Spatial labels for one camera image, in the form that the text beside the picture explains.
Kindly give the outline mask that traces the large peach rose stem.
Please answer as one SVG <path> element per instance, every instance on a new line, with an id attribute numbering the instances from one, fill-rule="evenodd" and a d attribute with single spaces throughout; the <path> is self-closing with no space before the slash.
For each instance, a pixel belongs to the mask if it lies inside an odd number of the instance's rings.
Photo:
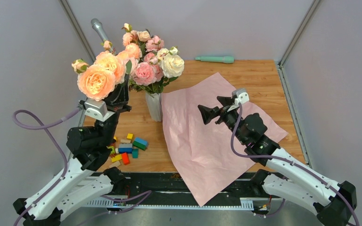
<path id="1" fill-rule="evenodd" d="M 82 59 L 74 60 L 71 66 L 77 74 L 77 87 L 89 99 L 103 100 L 119 85 L 125 82 L 125 76 L 130 74 L 135 65 L 135 59 L 116 56 L 106 50 L 96 56 L 89 65 Z"/>

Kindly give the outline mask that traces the white ribbed vase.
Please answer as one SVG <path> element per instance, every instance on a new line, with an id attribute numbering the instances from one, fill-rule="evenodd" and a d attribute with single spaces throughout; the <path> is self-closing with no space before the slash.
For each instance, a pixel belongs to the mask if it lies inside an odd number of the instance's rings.
<path id="1" fill-rule="evenodd" d="M 145 99 L 148 106 L 149 114 L 152 120 L 160 122 L 163 119 L 161 93 L 145 93 Z"/>

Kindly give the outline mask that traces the pink rose flower stem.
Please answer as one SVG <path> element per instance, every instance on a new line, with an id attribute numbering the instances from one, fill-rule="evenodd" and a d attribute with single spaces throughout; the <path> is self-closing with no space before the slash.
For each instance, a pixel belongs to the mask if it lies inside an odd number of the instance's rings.
<path id="1" fill-rule="evenodd" d="M 159 65 L 151 65 L 147 62 L 139 63 L 131 73 L 130 89 L 137 92 L 145 91 L 149 94 L 161 93 L 163 76 Z"/>

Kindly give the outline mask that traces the pink wrapping paper sheet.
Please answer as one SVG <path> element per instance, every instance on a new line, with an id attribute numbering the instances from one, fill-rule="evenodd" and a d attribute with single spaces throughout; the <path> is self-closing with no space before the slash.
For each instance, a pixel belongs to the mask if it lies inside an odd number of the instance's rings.
<path id="1" fill-rule="evenodd" d="M 235 88 L 219 73 L 197 85 L 161 97 L 163 131 L 172 163 L 199 206 L 250 169 L 244 146 L 231 140 L 225 125 L 204 124 L 198 105 L 215 107 L 218 96 L 229 97 Z"/>

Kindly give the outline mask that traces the white rose flower stem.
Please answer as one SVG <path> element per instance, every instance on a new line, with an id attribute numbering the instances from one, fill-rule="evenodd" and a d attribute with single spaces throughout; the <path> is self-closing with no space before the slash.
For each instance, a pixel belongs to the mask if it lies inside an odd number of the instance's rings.
<path id="1" fill-rule="evenodd" d="M 162 48 L 157 52 L 156 56 L 159 59 L 158 64 L 164 75 L 163 86 L 167 86 L 182 75 L 185 62 L 179 56 L 177 47 L 171 47 L 170 49 Z"/>

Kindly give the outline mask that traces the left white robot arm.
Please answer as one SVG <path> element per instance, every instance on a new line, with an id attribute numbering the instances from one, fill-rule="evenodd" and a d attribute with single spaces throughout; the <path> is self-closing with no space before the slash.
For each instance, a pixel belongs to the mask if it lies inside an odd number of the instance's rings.
<path id="1" fill-rule="evenodd" d="M 42 121 L 28 110 L 17 110 L 12 114 L 12 121 L 19 127 L 28 130 L 44 130 L 64 160 L 64 168 L 36 195 L 27 199 L 17 199 L 14 208 L 19 214 L 15 225 L 23 219 L 25 226 L 42 226 L 57 221 L 59 209 L 56 204 L 77 182 L 99 169 L 109 157 L 108 146 L 114 140 L 120 113 L 129 112 L 128 83 L 130 75 L 124 82 L 101 101 L 81 100 L 78 106 L 62 119 L 51 124 Z M 50 133 L 49 128 L 57 126 L 85 111 L 95 119 L 92 127 L 73 127 L 67 134 L 67 147 L 72 158 L 67 159 L 63 150 Z"/>

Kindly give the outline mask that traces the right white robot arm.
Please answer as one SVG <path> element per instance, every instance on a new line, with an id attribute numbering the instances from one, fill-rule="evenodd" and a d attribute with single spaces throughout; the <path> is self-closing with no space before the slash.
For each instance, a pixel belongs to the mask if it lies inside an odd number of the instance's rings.
<path id="1" fill-rule="evenodd" d="M 252 194 L 260 197 L 266 193 L 293 202 L 314 214 L 324 226 L 349 226 L 350 219 L 355 226 L 360 224 L 352 183 L 339 183 L 298 161 L 265 134 L 268 128 L 260 114 L 242 117 L 243 107 L 236 96 L 217 99 L 221 108 L 198 105 L 204 124 L 217 118 L 216 124 L 224 123 L 232 131 L 230 147 L 234 154 L 282 175 L 257 171 L 250 184 Z"/>

